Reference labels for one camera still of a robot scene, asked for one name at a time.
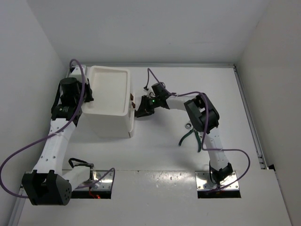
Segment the white drawer cabinet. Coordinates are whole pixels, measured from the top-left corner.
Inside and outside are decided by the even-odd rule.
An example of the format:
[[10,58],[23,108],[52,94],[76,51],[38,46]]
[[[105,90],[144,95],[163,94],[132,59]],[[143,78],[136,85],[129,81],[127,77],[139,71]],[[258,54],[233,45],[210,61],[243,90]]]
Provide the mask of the white drawer cabinet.
[[91,130],[100,138],[131,138],[134,132],[135,93],[128,69],[94,65],[87,78],[94,101],[82,112]]

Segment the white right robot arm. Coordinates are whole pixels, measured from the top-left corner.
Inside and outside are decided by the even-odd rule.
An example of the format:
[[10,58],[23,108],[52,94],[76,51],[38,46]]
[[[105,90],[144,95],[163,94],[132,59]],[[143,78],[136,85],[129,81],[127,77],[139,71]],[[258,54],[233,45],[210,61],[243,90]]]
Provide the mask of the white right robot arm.
[[219,185],[232,174],[233,168],[219,138],[219,113],[207,95],[170,93],[162,82],[152,85],[151,88],[151,92],[141,97],[140,104],[135,110],[135,117],[150,116],[155,113],[156,108],[185,111],[198,141],[198,151],[200,152],[203,146],[208,151],[211,180]]

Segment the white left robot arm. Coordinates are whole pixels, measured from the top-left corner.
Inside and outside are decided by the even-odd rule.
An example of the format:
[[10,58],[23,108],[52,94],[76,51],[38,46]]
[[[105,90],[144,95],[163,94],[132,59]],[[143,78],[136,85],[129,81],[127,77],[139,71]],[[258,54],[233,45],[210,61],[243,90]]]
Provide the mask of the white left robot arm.
[[93,101],[89,82],[82,84],[74,77],[60,80],[51,108],[49,134],[42,154],[32,172],[26,172],[22,185],[32,205],[67,205],[73,190],[92,179],[92,163],[81,161],[63,173],[63,160],[73,131],[76,129],[83,101]]

